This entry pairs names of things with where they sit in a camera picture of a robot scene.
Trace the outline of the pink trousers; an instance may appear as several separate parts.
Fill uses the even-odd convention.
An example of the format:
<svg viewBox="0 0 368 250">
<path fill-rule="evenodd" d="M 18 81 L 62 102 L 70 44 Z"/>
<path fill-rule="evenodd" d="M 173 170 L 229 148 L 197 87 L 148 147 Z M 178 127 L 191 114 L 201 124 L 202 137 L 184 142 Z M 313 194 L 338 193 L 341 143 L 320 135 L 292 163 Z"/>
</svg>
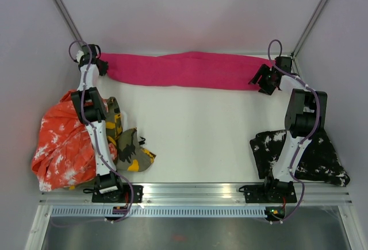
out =
<svg viewBox="0 0 368 250">
<path fill-rule="evenodd" d="M 137 86 L 195 87 L 254 91 L 249 84 L 260 67 L 271 63 L 259 57 L 207 52 L 185 52 L 163 56 L 103 53 L 108 77 Z"/>
</svg>

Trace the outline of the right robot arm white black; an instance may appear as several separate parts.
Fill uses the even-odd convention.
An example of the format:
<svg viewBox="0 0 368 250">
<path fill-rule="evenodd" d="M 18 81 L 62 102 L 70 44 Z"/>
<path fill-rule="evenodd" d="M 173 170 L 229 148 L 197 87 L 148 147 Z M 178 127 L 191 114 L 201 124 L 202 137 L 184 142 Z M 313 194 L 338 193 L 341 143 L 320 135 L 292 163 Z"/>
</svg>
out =
<svg viewBox="0 0 368 250">
<path fill-rule="evenodd" d="M 286 138 L 278 161 L 263 184 L 246 189 L 246 203 L 296 203 L 295 171 L 312 137 L 324 127 L 327 94 L 314 91 L 292 73 L 292 59 L 278 56 L 272 66 L 261 65 L 250 80 L 259 92 L 271 95 L 276 89 L 290 93 L 285 115 Z"/>
</svg>

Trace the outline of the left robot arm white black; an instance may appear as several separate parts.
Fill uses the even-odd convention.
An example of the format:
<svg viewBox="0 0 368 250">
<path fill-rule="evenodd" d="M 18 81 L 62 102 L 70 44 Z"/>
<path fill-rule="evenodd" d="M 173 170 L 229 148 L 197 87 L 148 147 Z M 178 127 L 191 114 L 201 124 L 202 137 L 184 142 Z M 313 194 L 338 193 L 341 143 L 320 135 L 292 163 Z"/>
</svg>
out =
<svg viewBox="0 0 368 250">
<path fill-rule="evenodd" d="M 94 203 L 117 203 L 125 196 L 125 188 L 116 173 L 106 135 L 107 108 L 97 89 L 97 79 L 107 71 L 100 60 L 101 49 L 84 41 L 73 61 L 80 70 L 80 82 L 71 94 L 72 103 L 82 125 L 85 126 L 94 150 L 95 182 L 91 190 Z"/>
</svg>

